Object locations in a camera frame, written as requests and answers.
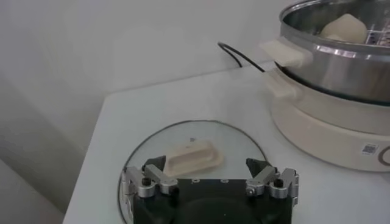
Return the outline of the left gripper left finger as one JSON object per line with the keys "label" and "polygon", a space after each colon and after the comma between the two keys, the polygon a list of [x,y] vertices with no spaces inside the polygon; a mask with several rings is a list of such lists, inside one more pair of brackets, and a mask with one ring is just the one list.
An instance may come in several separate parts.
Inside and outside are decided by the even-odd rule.
{"label": "left gripper left finger", "polygon": [[159,156],[148,159],[140,169],[125,167],[121,173],[123,194],[140,198],[154,197],[157,192],[174,195],[179,190],[178,180],[163,173],[165,163],[166,157]]}

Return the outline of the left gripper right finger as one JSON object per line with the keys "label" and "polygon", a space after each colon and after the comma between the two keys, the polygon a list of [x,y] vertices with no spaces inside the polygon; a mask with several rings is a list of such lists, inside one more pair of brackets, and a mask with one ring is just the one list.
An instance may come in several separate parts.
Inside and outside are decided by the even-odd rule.
{"label": "left gripper right finger", "polygon": [[246,159],[252,178],[246,180],[246,194],[249,197],[263,195],[268,190],[269,195],[276,199],[299,197],[299,174],[294,169],[285,168],[282,172],[267,161]]}

